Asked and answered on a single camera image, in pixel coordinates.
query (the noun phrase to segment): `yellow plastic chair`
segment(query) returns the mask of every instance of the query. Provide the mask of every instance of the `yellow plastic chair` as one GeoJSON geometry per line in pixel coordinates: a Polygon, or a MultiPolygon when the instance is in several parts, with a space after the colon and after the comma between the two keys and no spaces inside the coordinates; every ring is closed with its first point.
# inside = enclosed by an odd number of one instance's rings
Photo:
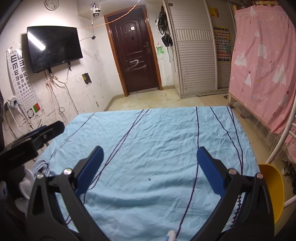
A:
{"type": "Polygon", "coordinates": [[[279,170],[271,164],[258,164],[263,174],[271,198],[274,211],[274,224],[276,224],[284,210],[285,190],[284,180],[279,170]]]}

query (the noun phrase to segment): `television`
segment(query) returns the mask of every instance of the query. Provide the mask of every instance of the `television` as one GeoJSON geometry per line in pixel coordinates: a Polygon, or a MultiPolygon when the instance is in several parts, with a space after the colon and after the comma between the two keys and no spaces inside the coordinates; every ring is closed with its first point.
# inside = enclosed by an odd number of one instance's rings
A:
{"type": "Polygon", "coordinates": [[[33,72],[83,58],[77,28],[62,26],[27,27],[33,72]]]}

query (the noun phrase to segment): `poster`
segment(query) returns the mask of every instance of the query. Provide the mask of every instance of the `poster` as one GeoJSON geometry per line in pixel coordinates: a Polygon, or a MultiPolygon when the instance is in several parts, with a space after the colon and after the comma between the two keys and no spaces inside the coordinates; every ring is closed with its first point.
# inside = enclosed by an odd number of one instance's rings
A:
{"type": "Polygon", "coordinates": [[[219,17],[219,12],[217,8],[209,7],[209,11],[212,17],[216,17],[216,18],[219,17]]]}
{"type": "Polygon", "coordinates": [[[20,100],[22,110],[29,119],[39,117],[43,107],[28,78],[21,47],[8,49],[6,56],[12,91],[20,100]]]}
{"type": "Polygon", "coordinates": [[[218,61],[231,61],[231,43],[229,29],[214,27],[218,61]]]}

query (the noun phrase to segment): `black circle on chart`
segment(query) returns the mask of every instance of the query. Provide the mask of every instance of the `black circle on chart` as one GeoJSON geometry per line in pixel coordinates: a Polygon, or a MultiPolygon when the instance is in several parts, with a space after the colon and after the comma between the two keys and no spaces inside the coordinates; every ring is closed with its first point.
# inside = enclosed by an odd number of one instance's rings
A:
{"type": "Polygon", "coordinates": [[[31,119],[34,116],[34,111],[32,109],[29,109],[27,111],[28,117],[31,119]]]}

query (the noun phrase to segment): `light blue fabric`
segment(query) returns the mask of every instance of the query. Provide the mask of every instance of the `light blue fabric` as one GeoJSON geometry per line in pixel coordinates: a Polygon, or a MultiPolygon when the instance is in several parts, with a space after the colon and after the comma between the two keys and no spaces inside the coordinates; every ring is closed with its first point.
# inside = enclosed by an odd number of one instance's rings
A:
{"type": "MultiPolygon", "coordinates": [[[[197,108],[199,146],[227,168],[240,172],[241,150],[227,107],[213,107],[213,111],[238,152],[210,107],[197,108]]],[[[105,152],[104,165],[140,113],[134,110],[79,115],[53,140],[40,160],[45,160],[53,173],[60,174],[100,145],[105,152]]],[[[254,176],[259,172],[254,153],[235,115],[234,121],[243,150],[243,174],[254,176]]],[[[197,136],[195,107],[151,109],[132,128],[96,187],[86,195],[87,210],[112,241],[163,241],[168,231],[178,230],[196,175],[197,136]]],[[[178,241],[189,241],[196,234],[219,199],[199,168],[178,241]]],[[[60,205],[66,218],[68,213],[61,200],[60,205]]]]}

